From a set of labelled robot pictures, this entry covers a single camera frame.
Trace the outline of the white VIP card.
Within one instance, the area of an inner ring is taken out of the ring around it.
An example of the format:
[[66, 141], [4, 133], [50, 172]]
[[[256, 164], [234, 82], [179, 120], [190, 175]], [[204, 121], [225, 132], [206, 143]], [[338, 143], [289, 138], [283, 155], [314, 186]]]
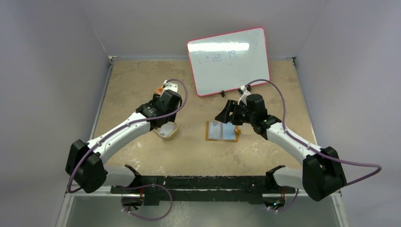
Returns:
[[222, 123], [209, 122], [208, 124], [208, 139], [220, 140], [222, 139]]

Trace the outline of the yellow leather card holder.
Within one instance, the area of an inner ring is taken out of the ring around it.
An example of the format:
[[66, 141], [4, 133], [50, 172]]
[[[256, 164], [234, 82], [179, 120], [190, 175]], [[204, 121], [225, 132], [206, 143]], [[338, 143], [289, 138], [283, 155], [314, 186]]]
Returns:
[[238, 142], [241, 130], [232, 123], [206, 121], [206, 141]]

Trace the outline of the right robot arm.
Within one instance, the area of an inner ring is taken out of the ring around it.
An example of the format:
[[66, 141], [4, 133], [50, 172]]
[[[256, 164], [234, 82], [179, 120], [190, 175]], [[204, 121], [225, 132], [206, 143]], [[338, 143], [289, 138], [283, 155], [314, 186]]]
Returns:
[[256, 134], [278, 145], [301, 164], [301, 169], [281, 165], [267, 171], [265, 185], [270, 192], [287, 186], [304, 190], [312, 200], [321, 201], [347, 184], [342, 165], [336, 162], [337, 151], [310, 143], [285, 128], [281, 119], [268, 114], [259, 94], [247, 95], [239, 102], [228, 100], [215, 120], [238, 126], [250, 124]]

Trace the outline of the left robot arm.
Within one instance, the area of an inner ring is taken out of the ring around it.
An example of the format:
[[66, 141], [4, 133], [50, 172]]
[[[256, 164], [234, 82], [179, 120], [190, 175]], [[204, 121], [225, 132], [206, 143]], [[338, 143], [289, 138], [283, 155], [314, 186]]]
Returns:
[[108, 175], [105, 163], [137, 137], [174, 122], [187, 99], [173, 90], [164, 90], [159, 96], [153, 95], [149, 102], [140, 105], [125, 121], [107, 133], [88, 142], [81, 139], [73, 142], [65, 167], [70, 176], [68, 193], [79, 190], [92, 193], [99, 189]]

